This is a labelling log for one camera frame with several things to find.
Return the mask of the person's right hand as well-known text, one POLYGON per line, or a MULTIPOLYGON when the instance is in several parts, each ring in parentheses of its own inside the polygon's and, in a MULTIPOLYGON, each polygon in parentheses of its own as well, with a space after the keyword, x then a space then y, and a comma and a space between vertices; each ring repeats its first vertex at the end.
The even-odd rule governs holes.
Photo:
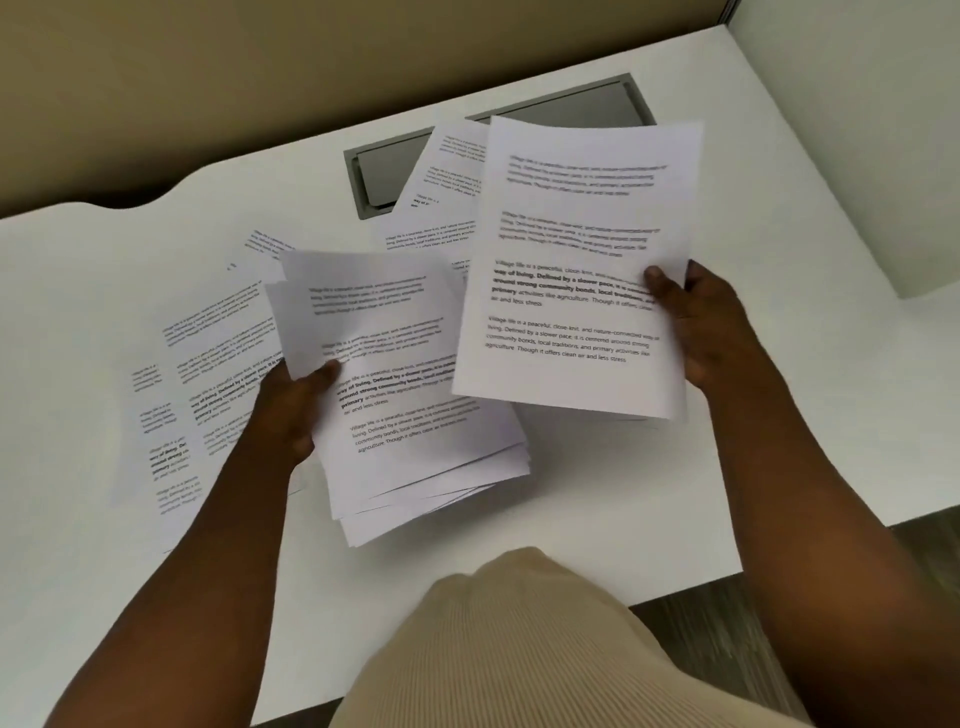
POLYGON ((743 303, 726 279, 690 259, 683 283, 676 283, 686 291, 686 301, 655 301, 669 317, 692 385, 711 396, 771 367, 743 303))

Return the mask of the person's left hand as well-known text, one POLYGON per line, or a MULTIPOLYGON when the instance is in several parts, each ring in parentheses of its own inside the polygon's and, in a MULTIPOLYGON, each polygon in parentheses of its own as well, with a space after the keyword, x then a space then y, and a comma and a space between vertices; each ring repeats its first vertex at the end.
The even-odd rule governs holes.
POLYGON ((296 380, 285 358, 280 358, 260 384, 239 442, 244 452, 256 453, 270 467, 282 468, 287 473, 292 473, 313 453, 313 431, 328 392, 317 399, 298 399, 296 380))

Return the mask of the single printed paper sheet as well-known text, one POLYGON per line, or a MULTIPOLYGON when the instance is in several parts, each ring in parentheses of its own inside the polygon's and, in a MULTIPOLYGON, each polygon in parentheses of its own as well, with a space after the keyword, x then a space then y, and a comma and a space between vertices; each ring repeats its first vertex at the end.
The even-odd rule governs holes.
POLYGON ((455 394, 676 421, 687 382, 643 282, 681 284, 704 125, 489 121, 455 394))

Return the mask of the stack of printed paper sheets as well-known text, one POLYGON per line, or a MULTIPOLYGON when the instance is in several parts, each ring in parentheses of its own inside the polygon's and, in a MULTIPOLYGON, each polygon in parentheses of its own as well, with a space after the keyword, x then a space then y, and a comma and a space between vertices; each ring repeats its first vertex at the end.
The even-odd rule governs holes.
POLYGON ((314 442, 350 547, 530 474, 513 407, 452 392, 465 285, 448 259, 294 250, 280 260, 266 292, 291 377, 340 364, 314 442))

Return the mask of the person's left forearm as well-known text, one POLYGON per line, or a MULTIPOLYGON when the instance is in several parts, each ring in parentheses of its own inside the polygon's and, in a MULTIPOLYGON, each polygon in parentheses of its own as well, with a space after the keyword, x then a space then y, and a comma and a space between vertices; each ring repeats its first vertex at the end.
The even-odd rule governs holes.
POLYGON ((198 515, 57 700, 44 728, 250 728, 288 488, 313 450, 245 436, 198 515))

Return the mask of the person's right forearm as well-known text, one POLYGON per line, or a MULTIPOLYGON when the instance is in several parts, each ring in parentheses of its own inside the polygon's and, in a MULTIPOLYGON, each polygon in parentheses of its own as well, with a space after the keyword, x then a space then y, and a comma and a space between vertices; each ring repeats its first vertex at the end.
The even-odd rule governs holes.
POLYGON ((785 381, 702 384, 764 632, 821 728, 960 728, 960 606, 842 477, 785 381))

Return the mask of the beige ribbed garment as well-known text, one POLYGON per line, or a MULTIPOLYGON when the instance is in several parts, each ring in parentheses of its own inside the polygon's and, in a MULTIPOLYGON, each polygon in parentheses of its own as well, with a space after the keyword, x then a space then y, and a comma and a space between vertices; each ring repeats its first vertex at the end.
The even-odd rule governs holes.
POLYGON ((808 728, 681 671, 621 602, 535 547, 435 582, 329 728, 808 728))

